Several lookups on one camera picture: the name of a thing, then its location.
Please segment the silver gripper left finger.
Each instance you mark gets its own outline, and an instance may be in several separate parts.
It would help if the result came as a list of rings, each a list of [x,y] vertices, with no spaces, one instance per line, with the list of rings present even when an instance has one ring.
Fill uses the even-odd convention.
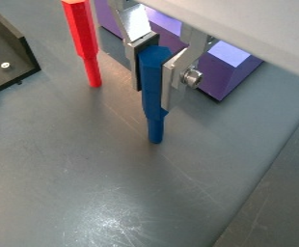
[[[135,0],[108,0],[117,27],[123,35],[125,55],[131,62],[132,88],[141,90],[137,53],[157,45],[160,35],[152,31],[144,6]]]

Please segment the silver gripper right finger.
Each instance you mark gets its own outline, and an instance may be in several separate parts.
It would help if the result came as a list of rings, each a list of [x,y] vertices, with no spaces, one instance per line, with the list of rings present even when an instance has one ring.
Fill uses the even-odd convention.
[[[184,97],[185,88],[196,89],[203,79],[199,59],[219,39],[189,25],[181,26],[180,40],[188,44],[163,64],[161,107],[169,111]]]

